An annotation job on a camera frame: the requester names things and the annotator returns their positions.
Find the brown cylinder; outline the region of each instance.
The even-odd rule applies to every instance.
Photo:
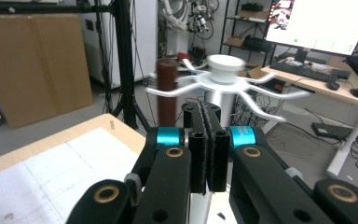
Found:
[[[157,61],[157,89],[173,91],[176,89],[179,63],[174,59],[162,58]],[[176,97],[158,96],[158,126],[173,127],[176,123]]]

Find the wooden table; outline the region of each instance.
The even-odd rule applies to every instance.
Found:
[[[144,148],[145,138],[141,134],[112,115],[104,114],[0,156],[0,171],[97,128],[104,128],[138,155]]]
[[[325,83],[321,81],[309,79],[306,77],[300,77],[294,74],[271,69],[269,68],[269,66],[263,68],[262,71],[265,73],[275,73],[277,75],[276,76],[277,79],[290,83],[294,86],[298,86],[300,88],[314,91],[318,94],[329,97],[333,100],[338,100],[342,103],[348,105],[355,105],[358,107],[358,98],[351,95],[350,93],[351,86],[349,85],[349,83],[347,83],[348,85],[340,84],[340,88],[337,91],[331,91],[327,89],[325,87]],[[266,130],[267,131],[270,130],[275,124],[276,122],[275,123],[271,122]],[[327,168],[327,174],[329,176],[337,177],[344,161],[346,160],[351,150],[351,145],[356,139],[357,135],[358,135],[358,121],[356,125],[353,127],[353,131],[348,136],[345,143],[338,149],[336,156],[334,157],[329,167]]]

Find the computer monitor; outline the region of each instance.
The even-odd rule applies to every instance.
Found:
[[[273,0],[265,39],[296,47],[296,61],[309,51],[352,55],[358,43],[358,1]]]

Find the wooden desk top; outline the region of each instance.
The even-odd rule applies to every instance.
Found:
[[[137,154],[144,148],[145,138],[141,134],[112,115],[104,114],[0,156],[0,171],[97,128],[104,128]]]
[[[264,67],[261,71],[265,73],[275,73],[277,74],[276,78],[288,83],[292,83],[299,87],[303,87],[310,91],[315,91],[317,94],[325,95],[333,99],[343,101],[347,104],[358,106],[358,98],[354,97],[350,93],[351,84],[346,82],[339,82],[339,89],[337,91],[330,91],[325,87],[325,83],[322,81],[317,81],[313,79],[308,79],[306,77],[300,77],[294,74],[278,71],[268,67]]]

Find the image on monitor screen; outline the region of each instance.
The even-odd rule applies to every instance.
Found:
[[[273,0],[268,24],[267,41],[351,55],[358,43],[358,2]]]

